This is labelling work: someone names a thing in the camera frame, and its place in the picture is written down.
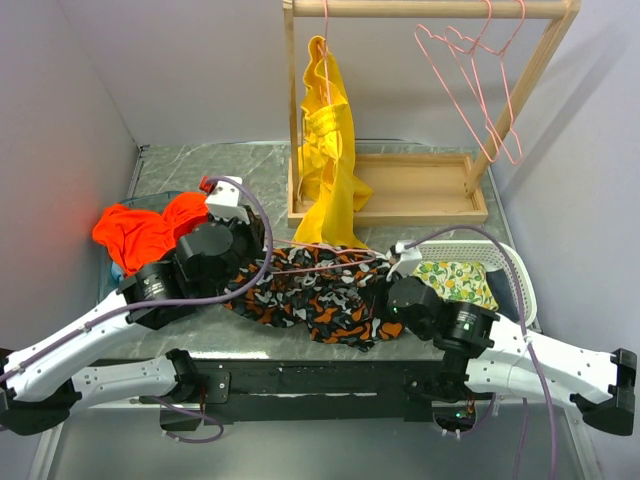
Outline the orange camouflage shorts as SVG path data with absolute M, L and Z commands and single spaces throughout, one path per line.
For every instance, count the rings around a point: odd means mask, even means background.
M 223 306 L 269 327 L 304 325 L 315 342 L 366 352 L 379 341 L 398 338 L 405 330 L 401 322 L 394 330 L 370 318 L 375 284 L 388 283 L 390 264 L 380 255 L 381 259 L 367 265 L 304 275 L 273 275 L 270 261 L 267 273 L 256 285 Z

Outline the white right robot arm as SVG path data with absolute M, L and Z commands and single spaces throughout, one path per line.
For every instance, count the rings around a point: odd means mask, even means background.
M 564 343 L 503 314 L 445 300 L 416 277 L 384 282 L 379 312 L 443 354 L 434 373 L 410 381 L 411 392 L 449 403 L 478 394 L 545 401 L 607 434 L 634 430 L 637 356 L 630 350 Z

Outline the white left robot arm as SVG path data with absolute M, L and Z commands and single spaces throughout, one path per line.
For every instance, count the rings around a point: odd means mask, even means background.
M 2 428 L 34 435 L 104 403 L 130 397 L 180 403 L 199 395 L 203 379 L 186 350 L 134 363 L 96 362 L 122 341 L 247 292 L 266 273 L 272 252 L 265 214 L 243 207 L 230 217 L 210 216 L 79 319 L 31 347 L 2 353 Z

